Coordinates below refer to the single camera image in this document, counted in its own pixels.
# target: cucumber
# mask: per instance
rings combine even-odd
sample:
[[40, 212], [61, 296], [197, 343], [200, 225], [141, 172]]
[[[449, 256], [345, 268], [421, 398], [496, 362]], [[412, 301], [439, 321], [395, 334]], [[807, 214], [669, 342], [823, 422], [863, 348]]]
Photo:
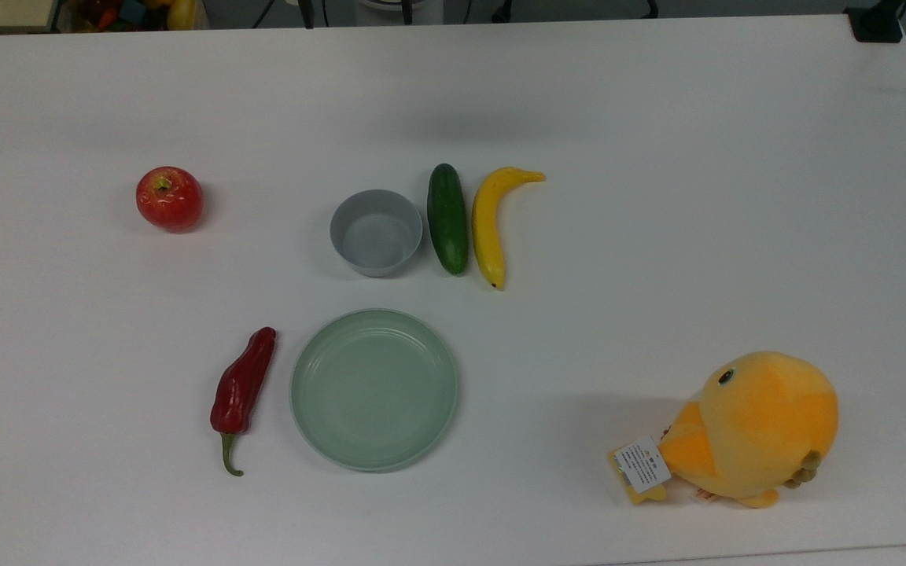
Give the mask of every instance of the cucumber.
[[467, 269], [467, 207], [460, 175], [450, 164], [439, 164], [429, 178], [429, 235], [439, 263], [453, 275]]

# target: pepper stem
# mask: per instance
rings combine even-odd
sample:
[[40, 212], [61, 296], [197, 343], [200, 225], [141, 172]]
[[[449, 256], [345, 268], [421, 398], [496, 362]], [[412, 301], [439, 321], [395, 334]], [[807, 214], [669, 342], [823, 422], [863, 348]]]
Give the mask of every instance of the pepper stem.
[[230, 461], [230, 454], [233, 452], [233, 443], [237, 441], [237, 435], [220, 432], [219, 436], [223, 437], [223, 465], [226, 466], [226, 472], [229, 472], [236, 477], [242, 476], [244, 473], [235, 469], [233, 467], [233, 462]]

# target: red apple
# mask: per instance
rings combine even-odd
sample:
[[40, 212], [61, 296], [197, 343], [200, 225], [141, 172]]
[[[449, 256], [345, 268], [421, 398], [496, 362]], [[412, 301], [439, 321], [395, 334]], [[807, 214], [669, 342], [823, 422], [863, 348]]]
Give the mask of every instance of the red apple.
[[201, 184], [179, 167], [156, 167], [135, 191], [142, 218], [167, 232], [187, 232], [201, 218]]

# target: plate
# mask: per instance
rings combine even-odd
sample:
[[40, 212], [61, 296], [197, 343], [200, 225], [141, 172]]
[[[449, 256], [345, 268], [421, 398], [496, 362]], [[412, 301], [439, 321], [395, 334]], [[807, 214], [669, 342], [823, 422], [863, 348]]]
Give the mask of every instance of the plate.
[[292, 415], [324, 458], [391, 472], [423, 458], [456, 408], [446, 344], [398, 311], [356, 311], [324, 326], [296, 361]]

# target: stuffed toy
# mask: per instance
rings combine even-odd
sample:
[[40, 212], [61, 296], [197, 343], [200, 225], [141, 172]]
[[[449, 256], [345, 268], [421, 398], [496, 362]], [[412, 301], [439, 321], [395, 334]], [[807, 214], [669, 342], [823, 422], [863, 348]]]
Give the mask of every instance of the stuffed toy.
[[837, 433], [838, 396], [823, 373], [759, 351], [709, 377], [662, 437], [659, 454], [671, 473], [702, 490], [766, 508], [778, 501], [777, 487], [816, 476]]

